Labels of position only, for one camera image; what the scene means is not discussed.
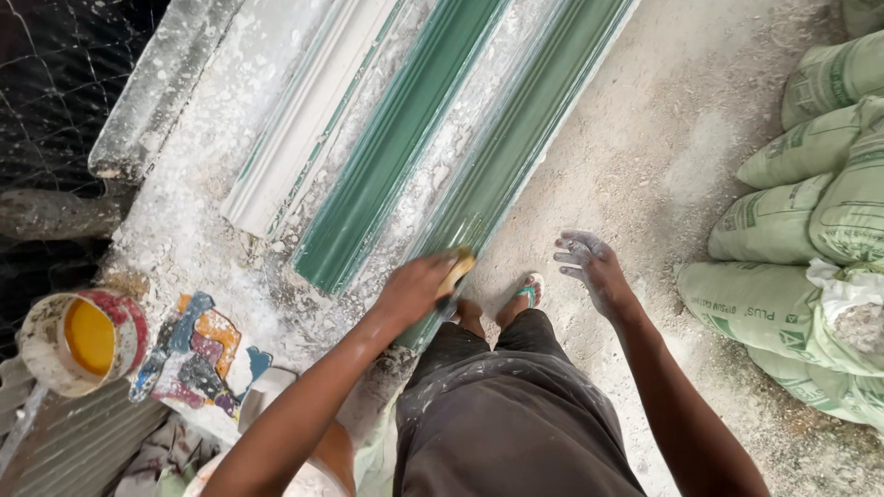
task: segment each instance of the dusty floor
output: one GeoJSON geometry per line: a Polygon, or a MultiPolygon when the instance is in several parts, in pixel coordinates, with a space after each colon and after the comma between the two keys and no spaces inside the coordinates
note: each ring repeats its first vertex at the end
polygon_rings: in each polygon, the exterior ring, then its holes
{"type": "Polygon", "coordinates": [[[675,292],[673,263],[737,195],[733,172],[781,134],[782,85],[813,44],[844,40],[830,0],[643,0],[474,271],[468,296],[493,316],[526,271],[547,275],[545,309],[568,355],[617,406],[649,495],[677,495],[610,325],[557,273],[562,228],[600,233],[700,393],[748,448],[776,495],[882,495],[872,428],[792,399],[739,344],[707,332],[675,292]]]}

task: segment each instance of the hand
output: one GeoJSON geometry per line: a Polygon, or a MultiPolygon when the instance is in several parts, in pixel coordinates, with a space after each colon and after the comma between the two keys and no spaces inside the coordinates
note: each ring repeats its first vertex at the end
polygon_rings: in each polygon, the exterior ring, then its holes
{"type": "Polygon", "coordinates": [[[456,262],[452,250],[408,261],[392,272],[372,311],[403,329],[420,321],[433,309],[436,290],[456,262]]]}
{"type": "Polygon", "coordinates": [[[610,320],[622,315],[629,306],[638,305],[623,277],[617,255],[598,236],[582,231],[564,231],[555,246],[567,249],[568,253],[558,252],[552,256],[554,260],[580,266],[562,266],[559,271],[583,282],[599,314],[610,320]]]}

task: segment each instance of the orange paint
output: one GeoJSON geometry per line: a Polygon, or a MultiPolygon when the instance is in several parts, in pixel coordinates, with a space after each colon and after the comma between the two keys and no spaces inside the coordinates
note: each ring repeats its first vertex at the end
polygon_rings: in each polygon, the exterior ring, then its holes
{"type": "Polygon", "coordinates": [[[76,300],[65,316],[65,341],[84,370],[103,377],[113,362],[113,323],[96,306],[76,300]]]}
{"type": "MultiPolygon", "coordinates": [[[[187,304],[190,302],[190,295],[182,294],[178,299],[178,312],[183,313],[187,304]]],[[[236,348],[240,346],[240,332],[236,331],[226,317],[222,316],[215,310],[207,310],[205,314],[196,320],[194,331],[206,337],[209,340],[221,342],[224,346],[224,352],[215,364],[215,372],[218,377],[224,379],[230,370],[230,364],[233,362],[233,355],[236,354],[236,348]]]]}

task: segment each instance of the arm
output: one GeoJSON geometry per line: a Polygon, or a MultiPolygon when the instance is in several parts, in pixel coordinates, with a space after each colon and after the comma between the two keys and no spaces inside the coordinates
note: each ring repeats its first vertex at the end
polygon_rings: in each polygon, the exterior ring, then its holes
{"type": "Polygon", "coordinates": [[[553,258],[580,267],[592,303],[617,332],[654,439],[685,496],[767,496],[758,468],[669,354],[663,337],[629,289],[617,255],[592,233],[564,232],[553,258]]]}
{"type": "Polygon", "coordinates": [[[362,372],[432,309],[436,290],[455,260],[449,254],[421,257],[394,271],[359,324],[248,428],[202,495],[282,495],[362,372]]]}

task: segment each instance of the yellow liquid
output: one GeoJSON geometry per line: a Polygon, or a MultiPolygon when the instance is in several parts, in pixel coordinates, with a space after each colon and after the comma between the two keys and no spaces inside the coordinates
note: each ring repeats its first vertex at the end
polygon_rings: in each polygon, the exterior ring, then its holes
{"type": "Polygon", "coordinates": [[[67,311],[65,340],[71,357],[86,371],[104,376],[113,361],[113,323],[96,306],[77,300],[67,311]]]}

